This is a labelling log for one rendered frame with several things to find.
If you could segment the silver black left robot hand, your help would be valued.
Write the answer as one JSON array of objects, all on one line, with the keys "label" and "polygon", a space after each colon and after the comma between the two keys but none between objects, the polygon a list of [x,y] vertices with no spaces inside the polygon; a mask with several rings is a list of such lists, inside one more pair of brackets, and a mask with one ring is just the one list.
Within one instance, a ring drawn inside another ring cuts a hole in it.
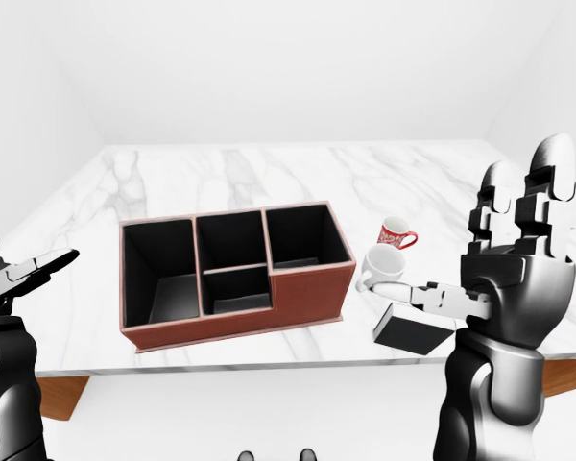
[{"label": "silver black left robot hand", "polygon": [[80,252],[58,249],[9,264],[0,256],[0,315],[10,315],[12,300],[23,297],[51,279],[51,275],[73,262]]}]

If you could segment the plain white mug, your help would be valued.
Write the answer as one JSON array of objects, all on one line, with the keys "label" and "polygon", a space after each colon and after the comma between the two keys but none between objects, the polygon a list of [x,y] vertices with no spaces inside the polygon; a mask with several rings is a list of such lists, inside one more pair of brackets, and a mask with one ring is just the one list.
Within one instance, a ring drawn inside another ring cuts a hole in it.
[{"label": "plain white mug", "polygon": [[377,243],[365,254],[361,274],[355,287],[362,292],[378,282],[397,281],[405,267],[405,256],[398,248],[386,243]]}]

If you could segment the brown wooden table leg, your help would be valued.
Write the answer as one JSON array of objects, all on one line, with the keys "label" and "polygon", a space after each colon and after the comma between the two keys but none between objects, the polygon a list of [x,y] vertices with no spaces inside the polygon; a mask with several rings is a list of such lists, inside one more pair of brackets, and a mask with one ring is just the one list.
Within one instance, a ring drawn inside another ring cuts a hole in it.
[{"label": "brown wooden table leg", "polygon": [[89,381],[89,376],[38,377],[42,417],[69,421]]},{"label": "brown wooden table leg", "polygon": [[542,386],[547,398],[575,390],[576,359],[546,360]]}]

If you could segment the red-brown desk caddy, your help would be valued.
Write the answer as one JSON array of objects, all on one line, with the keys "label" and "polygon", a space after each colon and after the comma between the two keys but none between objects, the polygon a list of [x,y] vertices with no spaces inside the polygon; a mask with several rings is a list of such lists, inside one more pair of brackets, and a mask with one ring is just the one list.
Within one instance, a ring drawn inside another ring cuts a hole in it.
[{"label": "red-brown desk caddy", "polygon": [[342,317],[356,267],[327,202],[120,226],[120,330],[140,352]]}]

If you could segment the red patterned mug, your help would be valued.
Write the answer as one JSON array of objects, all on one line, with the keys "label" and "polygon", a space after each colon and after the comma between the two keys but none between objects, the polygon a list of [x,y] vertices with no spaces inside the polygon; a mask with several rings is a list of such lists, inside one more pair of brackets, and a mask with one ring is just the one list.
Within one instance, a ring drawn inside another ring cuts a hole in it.
[{"label": "red patterned mug", "polygon": [[406,220],[398,216],[384,219],[377,242],[389,244],[399,250],[413,246],[419,239],[416,232],[410,230]]}]

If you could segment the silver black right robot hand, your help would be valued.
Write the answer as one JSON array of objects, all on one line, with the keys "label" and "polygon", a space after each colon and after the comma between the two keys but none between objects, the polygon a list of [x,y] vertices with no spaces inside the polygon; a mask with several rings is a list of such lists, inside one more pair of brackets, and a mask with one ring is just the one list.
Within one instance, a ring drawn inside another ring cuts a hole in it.
[{"label": "silver black right robot hand", "polygon": [[536,349],[567,312],[576,277],[567,251],[576,218],[575,151],[568,134],[540,143],[524,184],[518,197],[506,162],[488,168],[468,219],[473,240],[461,257],[459,286],[379,281],[370,291],[464,320],[495,341]]}]

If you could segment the black book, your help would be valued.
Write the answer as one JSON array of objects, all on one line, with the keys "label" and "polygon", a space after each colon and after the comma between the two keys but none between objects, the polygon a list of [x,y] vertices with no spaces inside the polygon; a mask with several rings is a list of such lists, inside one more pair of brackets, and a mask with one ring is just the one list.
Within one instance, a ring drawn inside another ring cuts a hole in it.
[{"label": "black book", "polygon": [[424,313],[415,307],[391,303],[373,330],[376,344],[427,355],[457,329],[450,318]]}]

